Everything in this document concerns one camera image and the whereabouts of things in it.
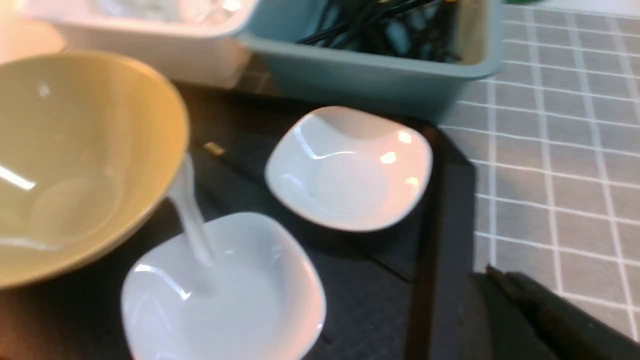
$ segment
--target bowl rim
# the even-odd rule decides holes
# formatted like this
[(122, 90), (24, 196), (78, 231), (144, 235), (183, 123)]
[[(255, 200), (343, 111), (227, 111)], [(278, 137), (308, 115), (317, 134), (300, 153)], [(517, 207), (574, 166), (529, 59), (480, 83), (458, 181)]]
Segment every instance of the bowl rim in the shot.
[[(340, 225), (340, 224), (336, 224), (335, 222), (331, 221), (330, 219), (327, 220), (326, 218), (317, 216), (317, 215), (315, 215), (313, 213), (301, 211), (301, 209), (299, 207), (293, 206), (290, 201), (285, 199), (280, 194), (280, 192), (278, 190), (276, 190), (276, 187), (274, 186), (273, 180), (272, 180), (271, 176), (269, 176), (269, 169), (271, 168), (271, 164), (273, 163), (276, 154), (282, 152), (282, 150), (280, 150), (280, 148), (284, 146), (285, 140), (288, 139), (290, 136), (292, 136), (292, 134), (293, 134), (293, 132), (295, 131), (296, 128), (298, 128), (302, 123), (306, 122), (312, 115), (316, 115), (319, 111), (327, 110), (327, 109), (339, 109), (340, 111), (348, 110), (350, 112), (357, 112), (357, 113), (364, 114), (364, 115), (366, 115), (368, 117), (372, 117), (372, 118), (374, 118), (374, 119), (376, 119), (378, 121), (389, 122), (389, 123), (392, 123), (393, 125), (397, 126), (398, 129), (402, 129), (403, 131), (407, 131), (407, 132), (411, 133), (412, 135), (414, 135), (416, 138), (419, 139), (418, 141), (422, 145), (422, 148), (424, 148), (426, 157), (428, 159), (428, 164), (425, 166), (424, 181), (421, 182), (418, 192), (415, 194), (415, 197), (412, 199), (412, 201), (408, 203), (406, 209), (403, 209), (402, 211), (398, 212), (393, 217), (389, 217), (387, 221), (381, 221), (381, 222), (378, 222), (376, 224), (371, 223), (368, 226), (364, 226), (362, 224), (355, 224), (355, 225), (353, 225), (353, 224), (351, 224), (351, 225), (342, 224), (342, 225)], [(424, 196), (424, 192), (426, 191), (427, 185), (429, 184), (429, 182), (431, 180), (432, 171), (433, 171), (433, 149), (431, 148), (431, 144), (429, 144), (429, 142), (424, 138), (424, 136), (422, 134), (420, 134), (414, 128), (406, 126), (404, 124), (400, 124), (398, 122), (395, 122), (393, 120), (387, 119), (385, 117), (382, 117), (382, 116), (379, 116), (379, 115), (376, 115), (376, 114), (373, 114), (373, 113), (367, 113), (366, 111), (362, 111), (362, 110), (358, 110), (358, 109), (354, 109), (354, 108), (348, 108), (346, 106), (323, 106), (321, 108), (314, 109), (314, 110), (308, 112), (307, 114), (305, 114), (304, 116), (302, 116), (302, 118), (300, 118), (298, 121), (296, 121), (296, 123), (291, 126), (291, 128), (286, 132), (286, 134), (283, 135), (283, 137), (278, 142), (278, 145), (276, 145), (276, 147), (271, 152), (271, 155), (269, 155), (269, 159), (267, 160), (267, 163), (266, 163), (266, 165), (264, 167), (264, 180), (265, 180), (265, 182), (267, 184), (267, 187), (269, 188), (269, 191), (273, 194), (273, 196), (276, 199), (278, 199), (280, 201), (280, 203), (282, 203), (285, 207), (287, 207), (289, 210), (293, 211), (298, 216), (300, 216), (300, 217), (302, 217), (304, 219), (307, 219), (308, 221), (311, 221), (311, 222), (313, 222), (313, 223), (315, 223), (317, 225), (321, 225), (321, 226), (327, 227), (329, 229), (335, 229), (335, 230), (340, 230), (340, 231), (349, 231), (349, 232), (352, 232), (352, 233), (371, 233), (373, 231), (383, 230), (383, 229), (386, 229), (388, 227), (391, 227), (391, 226), (397, 224), (398, 222), (402, 221), (402, 219), (407, 217), (411, 213), (411, 211), (413, 211), (413, 209), (416, 207), (416, 205), (420, 202), (421, 198)]]
[(150, 65), (143, 63), (142, 61), (130, 58), (128, 56), (107, 53), (103, 51), (68, 51), (64, 53), (54, 54), (38, 54), (34, 56), (27, 56), (25, 58), (19, 58), (0, 64), (0, 69), (10, 67), (12, 65), (27, 63), (31, 61), (41, 61), (46, 59), (64, 59), (64, 58), (79, 58), (79, 59), (92, 59), (99, 61), (108, 61), (111, 63), (117, 63), (126, 67), (130, 67), (140, 74), (145, 75), (152, 81), (157, 82), (159, 85), (164, 86), (169, 93), (177, 100), (177, 105), (181, 113), (182, 123), (184, 126), (184, 138), (182, 139), (182, 153), (180, 154), (179, 161), (170, 164), (174, 168), (173, 175), (169, 178), (167, 183), (163, 186), (163, 190), (157, 194), (157, 198), (151, 203), (147, 204), (134, 218), (131, 218), (126, 224), (119, 230), (117, 234), (110, 237), (105, 237), (101, 241), (96, 241), (93, 246), (76, 252), (74, 255), (65, 257), (62, 261), (55, 261), (48, 266), (38, 267), (37, 271), (34, 271), (27, 276), (14, 275), (11, 277), (0, 278), (0, 290), (6, 290), (10, 288), (16, 288), (19, 286), (33, 284), (36, 282), (44, 281), (56, 277), (58, 275), (71, 272), (78, 268), (81, 268), (102, 256), (110, 253), (112, 250), (123, 244), (131, 235), (133, 235), (153, 214), (153, 211), (158, 207), (160, 202), (163, 201), (170, 186), (177, 175), (178, 169), (184, 159), (189, 145), (189, 113), (182, 99), (180, 92), (175, 85), (164, 75), (153, 69)]

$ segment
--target water in dish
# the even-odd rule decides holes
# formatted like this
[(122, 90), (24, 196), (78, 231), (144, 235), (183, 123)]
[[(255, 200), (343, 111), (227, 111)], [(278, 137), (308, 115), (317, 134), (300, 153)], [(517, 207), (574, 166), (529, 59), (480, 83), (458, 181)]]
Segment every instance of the water in dish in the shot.
[(204, 229), (219, 249), (208, 270), (181, 234), (129, 271), (122, 317), (134, 357), (301, 359), (326, 314), (304, 250), (279, 223), (256, 213), (212, 220)]

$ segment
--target plastic basket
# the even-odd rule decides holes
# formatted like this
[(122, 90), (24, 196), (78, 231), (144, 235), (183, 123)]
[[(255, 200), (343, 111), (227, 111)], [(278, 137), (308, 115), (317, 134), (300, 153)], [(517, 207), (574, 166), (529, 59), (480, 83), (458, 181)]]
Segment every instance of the plastic basket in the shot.
[(295, 44), (316, 30), (326, 0), (261, 1), (239, 39), (260, 55), (286, 96), (438, 122), (465, 85), (493, 74), (502, 58), (502, 0), (458, 1), (458, 63)]

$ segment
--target black tray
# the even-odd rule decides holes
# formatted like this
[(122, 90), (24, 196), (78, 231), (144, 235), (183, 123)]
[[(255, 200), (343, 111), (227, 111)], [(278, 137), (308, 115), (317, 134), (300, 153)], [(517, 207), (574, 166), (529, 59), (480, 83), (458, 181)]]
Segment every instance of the black tray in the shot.
[[(314, 262), (327, 296), (323, 334), (305, 359), (459, 359), (466, 276), (472, 271), (475, 168), (437, 129), (398, 119), (433, 148), (431, 182), (415, 210), (375, 233), (332, 231), (293, 215), (266, 190), (262, 170), (281, 136), (319, 107), (287, 99), (180, 86), (192, 122), (197, 197), (207, 220), (238, 211), (283, 224)], [(224, 159), (204, 151), (214, 141)], [(78, 271), (0, 291), (0, 359), (130, 359), (120, 288), (146, 251), (181, 232), (162, 203), (125, 244)]]

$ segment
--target black cable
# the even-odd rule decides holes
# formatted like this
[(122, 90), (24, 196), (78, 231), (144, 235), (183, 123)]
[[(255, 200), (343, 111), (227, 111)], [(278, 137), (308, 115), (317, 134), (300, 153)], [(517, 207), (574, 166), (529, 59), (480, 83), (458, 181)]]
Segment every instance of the black cable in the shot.
[[(414, 8), (417, 8), (419, 6), (424, 6), (424, 5), (428, 5), (431, 3), (435, 3), (438, 2), (439, 0), (406, 0), (403, 3), (397, 5), (397, 6), (393, 6), (391, 8), (389, 8), (382, 16), (381, 19), (388, 19), (390, 17), (393, 17), (395, 15), (410, 11)], [(314, 44), (318, 41), (324, 40), (327, 37), (330, 37), (332, 35), (334, 36), (339, 36), (347, 31), (349, 31), (349, 29), (351, 29), (351, 27), (353, 26), (353, 21), (354, 20), (344, 20), (344, 21), (337, 21), (336, 25), (320, 31), (319, 33), (310, 35), (306, 38), (303, 38), (301, 40), (298, 40), (297, 43), (298, 44), (306, 44), (306, 45), (311, 45)]]

